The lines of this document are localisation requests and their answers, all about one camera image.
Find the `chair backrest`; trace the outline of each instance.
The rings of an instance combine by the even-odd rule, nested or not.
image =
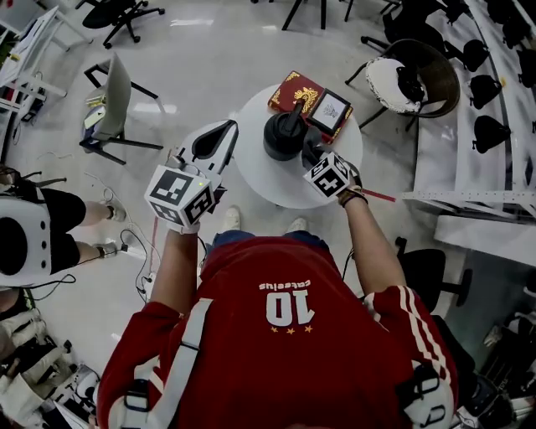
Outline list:
[[[131,100],[131,78],[115,53],[101,66],[108,69],[108,81],[104,85],[106,114],[95,126],[92,137],[107,140],[117,137],[125,127],[126,110]]]
[[[460,81],[451,63],[437,49],[413,39],[393,43],[382,54],[414,68],[426,88],[426,104],[444,101],[437,110],[420,117],[439,117],[452,111],[460,100]]]

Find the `white floor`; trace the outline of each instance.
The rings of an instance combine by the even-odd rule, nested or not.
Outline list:
[[[65,88],[65,98],[49,96],[35,124],[22,125],[17,146],[8,149],[7,165],[22,173],[42,170],[43,179],[65,176],[68,181],[57,189],[78,194],[83,199],[99,200],[103,186],[93,174],[113,189],[134,222],[151,240],[154,216],[143,200],[143,193],[155,167],[163,163],[169,149],[179,146],[190,132],[204,124],[233,116],[257,92],[280,83],[291,70],[301,71],[318,84],[351,101],[358,121],[379,109],[366,86],[364,76],[347,87],[347,79],[363,62],[377,55],[361,45],[361,35],[384,39],[380,25],[379,0],[360,0],[353,6],[350,19],[343,21],[347,3],[331,0],[327,5],[327,29],[320,29],[320,2],[310,0],[300,6],[289,31],[280,28],[293,0],[268,3],[260,0],[173,0],[151,1],[167,13],[140,18],[135,32],[142,37],[134,44],[126,31],[112,40],[136,83],[161,96],[167,115],[162,117],[153,100],[132,93],[126,137],[165,146],[161,152],[134,147],[107,147],[126,159],[121,167],[78,146],[82,106],[91,91],[83,71],[109,57],[102,47],[109,28],[95,35],[93,44],[81,44],[65,53],[51,46],[41,70],[46,80]],[[81,23],[90,11],[83,6],[71,17]],[[60,38],[73,42],[75,37],[63,30]],[[407,118],[387,112],[364,129],[361,172],[366,188],[396,195],[412,187],[415,134],[406,133]],[[297,215],[305,215],[312,232],[331,247],[340,268],[350,250],[350,237],[343,211],[338,206],[307,211],[283,209],[263,200],[247,183],[232,162],[224,173],[224,196],[214,215],[203,217],[200,236],[211,241],[219,228],[221,214],[237,204],[244,215],[244,229],[258,235],[279,235]],[[409,240],[409,250],[441,247],[433,241],[436,217],[415,205],[395,204],[370,199],[370,206],[384,233],[394,243],[398,235]],[[107,238],[119,240],[126,224],[102,224],[77,228],[77,240],[90,243]],[[162,251],[165,226],[156,228],[156,247]],[[447,249],[446,279],[458,280],[463,252]],[[49,331],[59,340],[70,339],[80,360],[101,372],[120,338],[130,316],[142,308],[135,289],[135,278],[142,260],[125,255],[92,262],[71,270],[77,283],[61,285],[46,300],[39,302]],[[158,266],[157,257],[151,261]],[[149,272],[148,266],[144,275]],[[355,267],[350,265],[347,283],[359,292]],[[42,297],[49,287],[35,291]],[[448,297],[440,306],[448,308]]]

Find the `forearm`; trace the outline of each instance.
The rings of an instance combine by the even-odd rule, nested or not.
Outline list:
[[[355,266],[365,295],[389,286],[405,286],[404,272],[369,206],[360,198],[345,205],[352,236]]]
[[[183,314],[189,313],[197,288],[197,260],[197,234],[180,235],[170,230],[151,301]]]

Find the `beige chair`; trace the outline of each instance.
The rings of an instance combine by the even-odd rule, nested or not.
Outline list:
[[[108,75],[108,80],[104,85],[101,85],[93,76],[96,71]],[[104,116],[95,125],[88,129],[84,127],[85,135],[80,145],[86,152],[93,152],[120,165],[125,165],[125,161],[105,152],[103,147],[108,143],[117,143],[127,146],[146,147],[147,149],[161,150],[163,148],[163,146],[156,144],[125,139],[126,111],[131,99],[131,89],[139,90],[154,100],[158,100],[158,96],[131,81],[125,66],[119,60],[117,54],[113,54],[112,58],[104,63],[94,65],[86,70],[84,74],[96,88],[88,95],[87,100],[102,98],[103,106],[106,109]],[[95,114],[95,110],[100,108],[101,106],[90,108],[85,117]]]

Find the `round white table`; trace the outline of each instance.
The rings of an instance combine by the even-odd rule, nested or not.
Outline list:
[[[273,85],[251,98],[240,111],[237,122],[239,137],[234,147],[234,160],[247,184],[262,198],[288,209],[313,209],[329,204],[336,197],[326,199],[304,178],[302,155],[290,161],[276,161],[264,148],[264,129],[275,112],[268,100],[276,92]],[[341,157],[357,168],[363,157],[363,141],[358,122],[350,115],[332,145]]]

